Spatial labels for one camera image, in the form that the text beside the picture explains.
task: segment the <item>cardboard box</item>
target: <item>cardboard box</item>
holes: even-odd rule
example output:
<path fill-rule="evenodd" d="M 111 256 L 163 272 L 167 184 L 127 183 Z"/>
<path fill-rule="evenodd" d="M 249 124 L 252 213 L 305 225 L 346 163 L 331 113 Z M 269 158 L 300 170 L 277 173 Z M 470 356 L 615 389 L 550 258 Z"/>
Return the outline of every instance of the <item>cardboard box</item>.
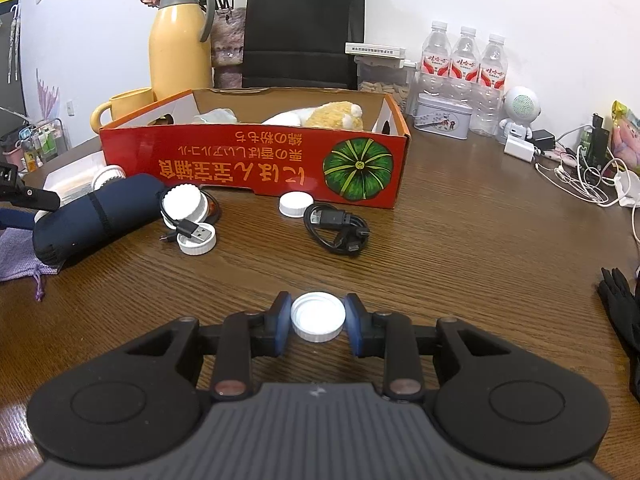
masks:
<path fill-rule="evenodd" d="M 359 104 L 366 131 L 261 125 L 287 110 L 335 101 Z M 189 124 L 215 108 L 230 108 L 241 123 Z M 410 135 L 386 94 L 269 88 L 184 92 L 107 124 L 100 140 L 107 163 L 127 175 L 271 196 L 306 191 L 319 202 L 392 208 Z"/>

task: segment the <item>wooden table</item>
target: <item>wooden table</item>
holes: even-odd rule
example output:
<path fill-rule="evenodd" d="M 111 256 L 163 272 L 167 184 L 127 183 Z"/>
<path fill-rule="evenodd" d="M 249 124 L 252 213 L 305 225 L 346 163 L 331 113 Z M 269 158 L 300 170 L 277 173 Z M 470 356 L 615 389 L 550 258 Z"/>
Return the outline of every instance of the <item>wooden table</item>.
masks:
<path fill-rule="evenodd" d="M 422 324 L 459 316 L 585 375 L 612 413 L 597 464 L 617 479 L 640 476 L 640 407 L 594 289 L 600 267 L 631 276 L 638 265 L 628 210 L 565 195 L 494 140 L 423 134 L 414 135 L 396 209 L 349 208 L 372 229 L 354 260 L 322 250 L 275 198 L 216 195 L 219 241 L 205 256 L 159 242 L 157 221 L 48 277 L 42 303 L 33 280 L 0 284 L 0 478 L 21 478 L 40 461 L 24 413 L 44 381 L 175 317 L 220 322 L 267 308 L 280 290 L 357 292 L 369 308 Z M 382 361 L 356 361 L 344 334 L 322 346 L 291 337 L 283 358 L 254 369 L 256 381 L 382 378 Z M 435 386 L 427 358 L 424 369 Z"/>

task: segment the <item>white logo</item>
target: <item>white logo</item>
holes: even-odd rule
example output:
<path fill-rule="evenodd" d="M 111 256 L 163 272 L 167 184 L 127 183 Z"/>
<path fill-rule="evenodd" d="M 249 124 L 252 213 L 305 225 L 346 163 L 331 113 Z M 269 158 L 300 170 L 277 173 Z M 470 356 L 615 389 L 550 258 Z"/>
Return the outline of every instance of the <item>white logo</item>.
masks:
<path fill-rule="evenodd" d="M 322 394 L 325 394 L 326 390 L 321 386 L 318 386 L 315 390 L 309 391 L 309 395 L 313 395 L 316 399 L 319 399 Z"/>

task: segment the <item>black shopping bag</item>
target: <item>black shopping bag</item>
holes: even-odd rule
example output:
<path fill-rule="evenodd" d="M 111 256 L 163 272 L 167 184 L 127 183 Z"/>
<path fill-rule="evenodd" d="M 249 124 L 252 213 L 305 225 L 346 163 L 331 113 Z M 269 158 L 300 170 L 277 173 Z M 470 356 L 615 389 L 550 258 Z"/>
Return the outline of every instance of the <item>black shopping bag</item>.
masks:
<path fill-rule="evenodd" d="M 364 0 L 247 0 L 242 86 L 357 88 Z"/>

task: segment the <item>pumpkin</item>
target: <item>pumpkin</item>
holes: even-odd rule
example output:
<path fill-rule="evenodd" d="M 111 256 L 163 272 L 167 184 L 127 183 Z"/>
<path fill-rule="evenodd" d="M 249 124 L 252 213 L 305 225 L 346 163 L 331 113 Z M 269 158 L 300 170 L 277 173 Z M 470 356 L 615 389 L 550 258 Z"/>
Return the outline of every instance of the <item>pumpkin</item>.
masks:
<path fill-rule="evenodd" d="M 322 170 L 334 193 L 350 202 L 369 200 L 391 181 L 394 158 L 386 146 L 358 137 L 336 144 L 324 158 Z"/>

